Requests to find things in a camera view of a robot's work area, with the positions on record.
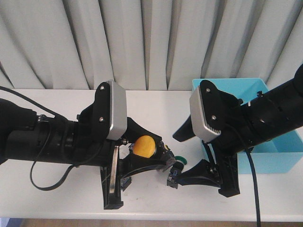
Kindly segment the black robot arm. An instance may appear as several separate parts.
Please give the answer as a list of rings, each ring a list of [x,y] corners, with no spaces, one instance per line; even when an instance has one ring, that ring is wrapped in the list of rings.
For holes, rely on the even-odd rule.
[[[284,84],[243,103],[203,80],[189,99],[190,116],[173,134],[183,142],[198,137],[207,159],[174,178],[180,185],[218,187],[225,197],[240,193],[237,153],[288,133],[303,124],[303,69]]]
[[[122,207],[121,191],[131,176],[150,170],[166,170],[176,159],[162,138],[122,116],[125,126],[111,135],[109,98],[95,98],[76,121],[53,113],[38,115],[13,102],[0,101],[0,160],[9,159],[98,166],[104,209]]]

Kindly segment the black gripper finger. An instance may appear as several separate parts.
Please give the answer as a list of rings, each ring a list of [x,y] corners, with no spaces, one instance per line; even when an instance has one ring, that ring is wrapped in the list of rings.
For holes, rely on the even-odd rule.
[[[145,135],[152,137],[156,144],[162,141],[161,136],[146,130],[137,124],[131,117],[127,117],[127,129],[123,134],[123,141],[135,143],[141,136]]]
[[[213,187],[219,187],[219,177],[216,172],[211,172],[213,166],[210,162],[202,159],[193,168],[182,172],[175,177],[175,182],[185,185],[207,185]]]
[[[127,155],[123,159],[119,159],[119,176],[120,179],[131,177],[151,170],[166,171],[176,162],[174,157],[167,159],[161,158],[146,158],[138,155]]]
[[[172,137],[178,142],[184,142],[195,136],[196,135],[193,132],[191,116],[189,116],[186,121],[181,125],[181,127],[172,135]]]

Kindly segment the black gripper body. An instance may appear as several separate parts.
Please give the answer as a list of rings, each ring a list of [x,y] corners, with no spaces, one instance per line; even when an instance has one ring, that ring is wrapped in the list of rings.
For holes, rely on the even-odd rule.
[[[103,192],[104,209],[116,210],[123,206],[119,176],[118,140],[97,141],[93,134],[93,104],[84,109],[73,122],[73,142],[68,158],[75,166],[99,166]]]
[[[221,135],[205,142],[208,162],[219,177],[219,193],[225,197],[240,194],[237,153],[249,149],[255,141],[250,130],[247,104],[234,95],[220,91],[225,115]]]

